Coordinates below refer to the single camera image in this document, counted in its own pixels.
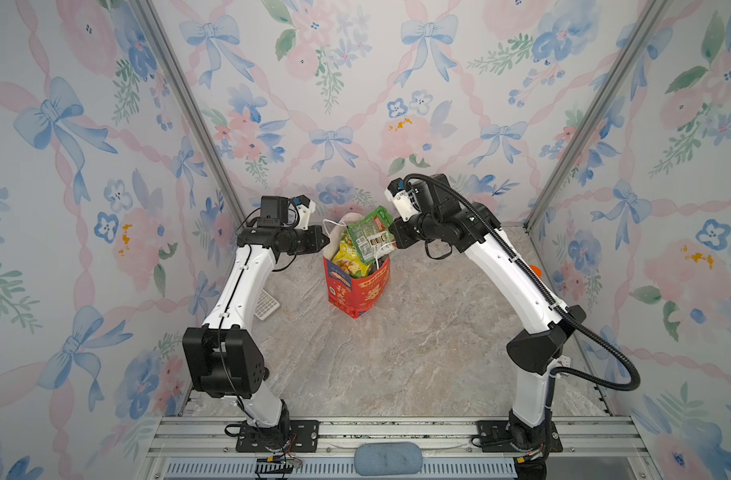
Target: gray marble surface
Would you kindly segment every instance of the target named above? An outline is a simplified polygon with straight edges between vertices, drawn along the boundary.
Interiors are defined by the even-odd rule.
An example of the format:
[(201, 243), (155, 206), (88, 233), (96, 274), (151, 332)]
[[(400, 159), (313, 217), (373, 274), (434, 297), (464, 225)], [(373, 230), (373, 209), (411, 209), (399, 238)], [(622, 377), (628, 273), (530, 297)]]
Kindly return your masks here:
[[(524, 230), (506, 231), (524, 259), (538, 264)], [(266, 290), (281, 308), (256, 320), (253, 335), (275, 394), (292, 416), (506, 416), (515, 368), (505, 346), (522, 329), (512, 306), (458, 252), (430, 260), (417, 244), (391, 261), (381, 299), (357, 320), (329, 303), (320, 255), (300, 256), (270, 276)], [(587, 370), (575, 339), (564, 353)], [(599, 397), (589, 382), (559, 379), (553, 414), (607, 415)], [(201, 395), (194, 415), (232, 416), (235, 409)]]

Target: pink flower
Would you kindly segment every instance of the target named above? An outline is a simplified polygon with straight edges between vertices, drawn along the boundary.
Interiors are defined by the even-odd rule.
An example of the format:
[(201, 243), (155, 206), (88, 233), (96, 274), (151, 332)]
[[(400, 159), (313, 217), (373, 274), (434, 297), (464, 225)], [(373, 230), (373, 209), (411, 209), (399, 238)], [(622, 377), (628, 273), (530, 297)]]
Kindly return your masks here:
[(574, 300), (579, 300), (585, 292), (583, 275), (568, 261), (563, 262), (560, 270), (552, 275), (552, 280), (562, 295), (571, 293)]
[(224, 125), (217, 125), (215, 128), (217, 129), (217, 133), (214, 135), (214, 138), (218, 141), (230, 136), (230, 130)]
[(326, 10), (325, 6), (327, 5), (325, 0), (317, 0), (314, 6), (307, 2), (300, 2), (301, 11), (291, 14), (294, 26), (299, 29), (296, 32), (296, 37), (302, 43), (313, 43), (319, 47), (331, 43), (330, 34), (333, 29), (333, 12)]
[(563, 133), (555, 137), (555, 140), (562, 140), (566, 144), (573, 138), (573, 134), (576, 133), (576, 127), (563, 127)]
[(106, 77), (115, 75), (118, 44), (107, 11), (98, 2), (57, 0), (62, 36), (85, 68)]
[(246, 132), (245, 136), (236, 136), (235, 146), (232, 151), (235, 158), (245, 158), (248, 161), (257, 161), (264, 154), (264, 148), (264, 142), (256, 138), (255, 133)]
[(731, 98), (731, 53), (720, 52), (712, 62), (711, 70), (702, 80), (703, 90), (710, 101), (725, 104)]
[(439, 151), (439, 145), (429, 131), (429, 122), (421, 117), (400, 117), (386, 124), (381, 130), (379, 155), (384, 160), (393, 161), (402, 157), (405, 161), (411, 154), (428, 158), (432, 152)]
[(160, 262), (158, 251), (168, 252), (170, 237), (168, 219), (150, 216), (144, 208), (132, 209), (121, 220), (112, 254), (137, 291), (147, 289), (152, 270)]
[(244, 109), (242, 114), (237, 113), (235, 110), (230, 111), (230, 128), (237, 131), (242, 131), (247, 134), (251, 134), (259, 129), (259, 124), (255, 121), (251, 121), (251, 112), (247, 108)]
[(318, 69), (318, 58), (315, 49), (308, 44), (299, 44), (288, 52), (286, 68), (292, 77), (310, 80)]
[(712, 477), (701, 458), (675, 436), (668, 433), (657, 435), (653, 450), (665, 478), (705, 480)]
[(166, 362), (163, 369), (160, 371), (160, 385), (166, 389), (171, 389), (179, 379), (179, 372), (181, 367), (184, 365), (184, 360), (179, 358), (179, 355), (173, 355)]
[(670, 97), (661, 109), (661, 125), (666, 129), (685, 125), (701, 111), (704, 93), (696, 88), (684, 88)]
[(502, 42), (538, 22), (547, 11), (549, 0), (489, 0), (483, 8), (483, 22)]
[(223, 248), (230, 243), (232, 235), (235, 233), (235, 223), (232, 216), (226, 212), (220, 212), (214, 221), (214, 240), (217, 246)]
[(715, 330), (729, 321), (717, 307), (731, 294), (731, 274), (711, 250), (691, 240), (672, 242), (658, 258), (646, 260), (643, 272), (659, 288), (663, 300), (677, 309), (669, 316), (679, 322), (677, 333), (686, 343), (699, 338), (715, 342)]
[(160, 388), (155, 391), (153, 398), (155, 405), (152, 407), (152, 411), (165, 412), (169, 398), (171, 398), (171, 391), (168, 388), (163, 387), (163, 385), (160, 385)]

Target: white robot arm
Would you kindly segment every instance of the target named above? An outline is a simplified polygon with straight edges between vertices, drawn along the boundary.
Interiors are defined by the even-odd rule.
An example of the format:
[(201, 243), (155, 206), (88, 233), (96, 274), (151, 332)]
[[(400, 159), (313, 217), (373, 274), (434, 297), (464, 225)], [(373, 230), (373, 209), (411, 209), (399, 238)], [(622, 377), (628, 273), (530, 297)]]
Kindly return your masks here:
[[(412, 174), (396, 179), (385, 194), (400, 214), (389, 228), (398, 248), (419, 240), (442, 240), (455, 246), (488, 275), (523, 323), (524, 330), (507, 344), (507, 353), (517, 367), (509, 425), (503, 437), (486, 438), (487, 445), (506, 443), (535, 458), (548, 455), (553, 381), (559, 372), (610, 389), (639, 386), (632, 363), (582, 326), (586, 316), (581, 307), (569, 307), (558, 299), (524, 263), (496, 217), (484, 205), (471, 204), (455, 192), (445, 175)], [(287, 220), (288, 205), (299, 211), (293, 224)], [(188, 329), (183, 340), (194, 388), (216, 397), (236, 396), (248, 424), (274, 434), (279, 445), (287, 443), (288, 411), (262, 383), (266, 379), (264, 358), (251, 339), (251, 326), (259, 295), (280, 252), (313, 253), (329, 243), (320, 226), (307, 226), (314, 209), (314, 202), (306, 197), (263, 197), (259, 219), (251, 220), (238, 235), (235, 265), (216, 307), (203, 327)], [(562, 346), (575, 330), (618, 358), (629, 370), (631, 381), (612, 383), (558, 366)]]

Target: blue bow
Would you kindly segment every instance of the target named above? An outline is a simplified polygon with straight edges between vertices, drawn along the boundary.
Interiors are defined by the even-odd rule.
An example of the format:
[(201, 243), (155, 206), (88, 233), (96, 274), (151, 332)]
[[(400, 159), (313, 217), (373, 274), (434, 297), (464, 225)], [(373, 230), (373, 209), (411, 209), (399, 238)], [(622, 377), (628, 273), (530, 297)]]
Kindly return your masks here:
[(613, 196), (621, 200), (613, 210), (607, 214), (598, 211), (590, 213), (592, 214), (592, 221), (600, 220), (601, 218), (615, 220), (621, 215), (619, 228), (616, 231), (616, 250), (619, 250), (621, 240), (624, 240), (625, 244), (629, 244), (629, 231), (627, 230), (627, 218), (629, 214), (631, 213), (632, 220), (636, 224), (639, 224), (651, 215), (653, 206), (648, 200), (638, 198), (632, 191), (632, 187), (624, 180), (619, 180), (616, 186), (613, 187)]
[(62, 350), (48, 359), (45, 368), (38, 378), (38, 385), (47, 390), (55, 390), (67, 381), (72, 368), (72, 361), (83, 370), (91, 374), (94, 382), (88, 392), (88, 410), (92, 412), (97, 400), (104, 400), (102, 390), (99, 389), (99, 382), (96, 377), (102, 368), (99, 357), (93, 353), (78, 353), (81, 348), (97, 349), (103, 346), (117, 345), (120, 342), (130, 339), (133, 333), (123, 333), (125, 320), (109, 332), (97, 339), (89, 340), (104, 323), (102, 314), (92, 306), (83, 306), (72, 321), (72, 335), (64, 342)]
[[(179, 30), (181, 30), (182, 35), (184, 35), (184, 39), (187, 40), (187, 43), (190, 45), (199, 45), (206, 42), (208, 58), (211, 61), (211, 69), (200, 75), (198, 84), (205, 84), (208, 88), (211, 88), (211, 76), (214, 72), (221, 68), (221, 56), (219, 55), (219, 50), (221, 50), (226, 59), (230, 61), (238, 72), (243, 74), (243, 76), (248, 78), (251, 82), (254, 81), (254, 77), (251, 77), (251, 74), (248, 73), (248, 69), (253, 67), (254, 64), (248, 62), (245, 58), (241, 58), (235, 53), (232, 53), (232, 51), (229, 50), (224, 43), (222, 43), (227, 42), (233, 45), (240, 44), (240, 34), (237, 32), (237, 24), (235, 23), (234, 18), (229, 15), (222, 15), (215, 23), (209, 22), (202, 25), (192, 21), (184, 22), (179, 25)], [(211, 38), (219, 40), (219, 42), (216, 42), (216, 44), (219, 45), (219, 50), (217, 50), (217, 46), (214, 45), (214, 41), (212, 41)]]
[(320, 171), (322, 165), (333, 158), (333, 148), (336, 147), (336, 151), (342, 156), (345, 162), (350, 164), (350, 167), (355, 168), (354, 159), (358, 158), (358, 155), (352, 154), (342, 144), (349, 145), (352, 143), (352, 129), (350, 127), (341, 127), (337, 131), (313, 130), (310, 132), (310, 141), (314, 145), (326, 144), (326, 156), (313, 164), (315, 170)]
[(525, 134), (525, 129), (527, 127), (528, 123), (524, 121), (518, 121), (512, 126), (505, 125), (504, 127), (499, 127), (498, 125), (486, 125), (485, 127), (483, 127), (483, 129), (480, 130), (480, 138), (482, 138), (483, 140), (493, 138), (491, 146), (488, 147), (488, 151), (485, 152), (485, 155), (473, 158), (472, 160), (470, 160), (469, 164), (475, 167), (487, 156), (495, 154), (496, 150), (499, 149), (500, 143), (501, 148), (505, 152), (505, 157), (507, 158), (507, 160), (509, 160), (510, 163), (514, 163), (514, 159), (512, 158), (512, 156), (520, 154), (521, 151), (510, 145), (509, 139), (512, 138), (514, 140), (520, 140), (521, 138), (523, 138), (523, 135)]
[(193, 155), (195, 155), (195, 151), (192, 149), (190, 140), (182, 137), (179, 155), (171, 160), (171, 171), (174, 172), (176, 178), (181, 178), (181, 174), (184, 173), (184, 177), (187, 177), (187, 181), (190, 182), (190, 208), (195, 206), (195, 193), (193, 192), (195, 180), (192, 178), (192, 172), (194, 171), (200, 177), (208, 177), (206, 170), (203, 169), (204, 162), (195, 164), (190, 160)]
[(403, 39), (403, 44), (410, 45), (413, 43), (420, 42), (418, 49), (416, 50), (416, 61), (414, 62), (413, 68), (409, 68), (405, 72), (398, 75), (395, 79), (395, 83), (400, 83), (401, 87), (405, 87), (405, 82), (408, 82), (411, 73), (414, 70), (424, 66), (427, 62), (427, 38), (435, 40), (436, 42), (429, 42), (429, 48), (432, 50), (432, 58), (435, 60), (435, 67), (440, 75), (448, 81), (449, 68), (454, 68), (456, 62), (446, 57), (443, 52), (440, 52), (440, 48), (437, 46), (437, 42), (443, 42), (447, 45), (453, 43), (454, 37), (456, 36), (456, 28), (459, 25), (458, 18), (456, 15), (447, 15), (437, 23), (429, 22), (422, 24), (411, 20), (410, 22), (404, 22), (400, 26), (400, 37)]
[(62, 77), (56, 77), (51, 80), (48, 99), (43, 101), (40, 109), (28, 108), (21, 112), (16, 117), (16, 120), (14, 120), (14, 128), (16, 131), (19, 132), (27, 143), (38, 150), (43, 150), (51, 143), (51, 130), (56, 133), (56, 138), (59, 139), (59, 143), (70, 154), (72, 161), (75, 162), (75, 167), (78, 168), (78, 172), (75, 174), (72, 182), (72, 193), (75, 203), (78, 205), (80, 204), (81, 197), (91, 201), (91, 197), (88, 196), (88, 190), (83, 181), (83, 174), (81, 173), (85, 165), (85, 157), (83, 156), (83, 149), (80, 147), (80, 144), (72, 135), (59, 126), (59, 122), (73, 134), (86, 140), (94, 147), (112, 154), (118, 152), (111, 145), (104, 142), (107, 138), (106, 128), (85, 128), (69, 120), (65, 120), (66, 118), (78, 117), (80, 115), (83, 115), (83, 105), (78, 100), (78, 96), (66, 80)]

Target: wall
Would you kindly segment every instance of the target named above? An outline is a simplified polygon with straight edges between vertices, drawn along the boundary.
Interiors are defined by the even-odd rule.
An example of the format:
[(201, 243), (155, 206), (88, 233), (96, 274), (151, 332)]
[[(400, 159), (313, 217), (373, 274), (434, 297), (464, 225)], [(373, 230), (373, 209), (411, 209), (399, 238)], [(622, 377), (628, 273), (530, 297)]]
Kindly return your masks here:
[(533, 239), (665, 478), (731, 478), (731, 0), (673, 2), (617, 94)]
[(234, 225), (188, 135), (124, 2), (0, 0), (0, 478), (133, 478), (185, 401)]
[(515, 221), (644, 2), (153, 4), (244, 208), (306, 194), (336, 219), (442, 172)]

